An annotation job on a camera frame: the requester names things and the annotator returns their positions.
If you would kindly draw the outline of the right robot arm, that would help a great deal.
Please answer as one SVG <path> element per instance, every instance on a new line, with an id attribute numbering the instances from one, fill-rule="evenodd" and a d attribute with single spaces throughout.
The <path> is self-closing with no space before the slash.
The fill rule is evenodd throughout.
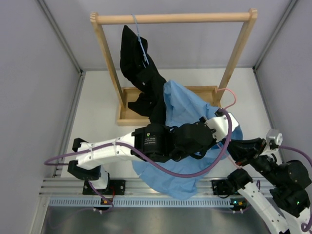
<path id="1" fill-rule="evenodd" d="M 269 156 L 282 149 L 280 140 L 232 140 L 227 150 L 235 163 L 251 165 L 274 188 L 270 190 L 277 211 L 260 192 L 249 174 L 242 168 L 228 177 L 227 189 L 244 196 L 262 218 L 272 234 L 310 234 L 312 208 L 306 188 L 311 185 L 308 170 L 299 160 L 277 164 Z"/>

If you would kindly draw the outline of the light blue shirt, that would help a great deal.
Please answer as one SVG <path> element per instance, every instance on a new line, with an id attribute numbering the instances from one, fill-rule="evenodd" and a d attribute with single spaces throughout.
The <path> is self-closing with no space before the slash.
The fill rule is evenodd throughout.
<path id="1" fill-rule="evenodd" d="M 210 119 L 215 116 L 217 107 L 204 102 L 198 95 L 183 85 L 168 81 L 164 84 L 164 102 L 166 106 L 167 126 L 181 126 L 185 123 L 195 123 L 203 116 Z M 169 160 L 161 166 L 178 174 L 193 174 L 209 167 L 217 158 L 223 145 L 211 148 L 202 159 L 191 156 L 179 162 Z M 169 175 L 149 162 L 133 161 L 133 170 L 149 187 L 157 192 L 169 195 L 175 199 L 186 200 L 197 194 L 196 184 L 203 175 L 192 178 L 179 178 Z"/>

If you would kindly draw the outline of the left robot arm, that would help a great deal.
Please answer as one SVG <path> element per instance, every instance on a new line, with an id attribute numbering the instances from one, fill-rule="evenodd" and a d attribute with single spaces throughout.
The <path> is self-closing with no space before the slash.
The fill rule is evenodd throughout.
<path id="1" fill-rule="evenodd" d="M 158 163 L 179 162 L 189 156 L 202 159 L 216 143 L 215 129 L 202 122 L 180 127 L 149 124 L 105 142 L 75 139 L 77 157 L 69 161 L 67 171 L 80 180 L 90 181 L 94 190 L 103 195 L 110 190 L 110 176 L 103 166 L 106 163 L 141 162 L 145 160 L 141 154 Z"/>

